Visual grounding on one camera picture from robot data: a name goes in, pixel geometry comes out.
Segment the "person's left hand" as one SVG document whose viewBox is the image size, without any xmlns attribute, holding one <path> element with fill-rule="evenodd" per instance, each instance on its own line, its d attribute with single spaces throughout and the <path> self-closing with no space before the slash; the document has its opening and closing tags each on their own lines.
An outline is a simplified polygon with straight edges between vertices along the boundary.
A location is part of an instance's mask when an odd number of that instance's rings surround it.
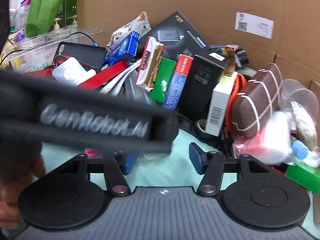
<svg viewBox="0 0 320 240">
<path fill-rule="evenodd" d="M 33 182 L 34 177 L 41 178 L 45 174 L 44 161 L 40 155 L 26 176 L 1 187 L 1 228 L 18 228 L 20 222 L 20 211 L 17 206 L 18 197 Z"/>
</svg>

